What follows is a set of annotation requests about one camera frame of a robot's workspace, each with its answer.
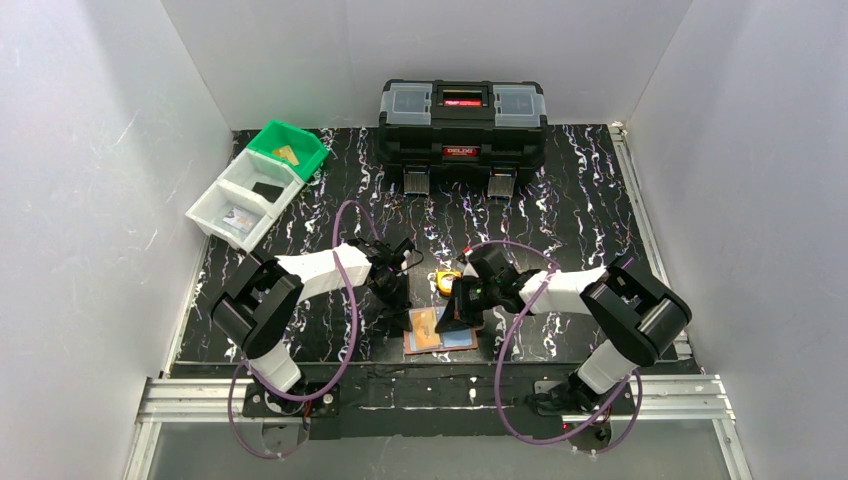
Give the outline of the white striped credit card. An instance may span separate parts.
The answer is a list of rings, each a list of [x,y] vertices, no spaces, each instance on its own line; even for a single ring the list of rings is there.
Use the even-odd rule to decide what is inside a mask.
[[[258,223],[260,217],[250,211],[239,206],[233,206],[223,216],[222,221],[230,227],[249,234]]]

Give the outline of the pink leather card holder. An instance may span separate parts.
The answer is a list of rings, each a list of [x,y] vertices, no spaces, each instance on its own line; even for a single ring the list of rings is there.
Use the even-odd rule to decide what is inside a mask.
[[[440,319],[444,308],[434,307],[438,320]],[[438,349],[429,351],[411,352],[409,350],[409,332],[404,332],[404,353],[406,355],[424,354],[424,353],[443,353],[450,351],[466,351],[475,350],[478,348],[477,333],[475,330],[466,329],[440,334],[442,338],[442,346]]]

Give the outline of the orange credit card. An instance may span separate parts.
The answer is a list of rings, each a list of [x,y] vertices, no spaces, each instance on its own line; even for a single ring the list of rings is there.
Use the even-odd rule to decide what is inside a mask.
[[[285,163],[288,163],[291,166],[298,166],[300,164],[297,155],[294,153],[294,151],[289,145],[278,147],[274,149],[272,153],[281,161],[284,161]]]
[[[434,307],[413,309],[409,312],[412,330],[409,332],[411,352],[429,351],[442,346],[442,338],[436,332],[438,317]]]

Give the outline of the black credit card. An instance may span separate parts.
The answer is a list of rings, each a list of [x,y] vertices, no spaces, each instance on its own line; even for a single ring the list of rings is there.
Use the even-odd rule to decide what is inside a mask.
[[[275,203],[283,194],[285,188],[273,184],[255,182],[252,191],[262,196],[269,203]]]

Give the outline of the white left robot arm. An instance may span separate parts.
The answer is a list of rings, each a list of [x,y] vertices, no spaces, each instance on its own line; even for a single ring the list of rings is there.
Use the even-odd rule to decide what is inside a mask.
[[[301,371],[283,337],[298,305],[315,296],[365,286],[383,305],[380,320],[411,331],[407,271],[422,259],[410,239],[392,246],[355,238],[300,256],[256,251],[207,299],[205,312],[240,349],[250,372],[268,392],[287,401],[316,400],[340,378],[334,376],[312,393],[293,393]]]

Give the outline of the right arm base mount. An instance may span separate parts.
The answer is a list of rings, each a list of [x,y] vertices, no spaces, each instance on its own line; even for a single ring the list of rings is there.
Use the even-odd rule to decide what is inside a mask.
[[[530,408],[540,416],[590,416],[599,410],[609,398],[615,387],[607,393],[597,394],[582,383],[576,376],[571,375],[565,382],[536,381],[533,392],[525,398]],[[618,396],[602,410],[596,420],[577,435],[569,443],[573,448],[583,453],[598,453],[608,449],[615,443],[613,439],[612,417],[625,415],[632,417],[636,409],[638,396],[630,386],[625,386]]]

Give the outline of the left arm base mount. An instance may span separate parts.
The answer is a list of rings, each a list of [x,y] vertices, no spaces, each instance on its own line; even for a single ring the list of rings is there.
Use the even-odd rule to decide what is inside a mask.
[[[301,402],[280,397],[253,380],[245,389],[241,413],[247,418],[330,418],[339,414],[341,399],[339,385],[315,399]]]

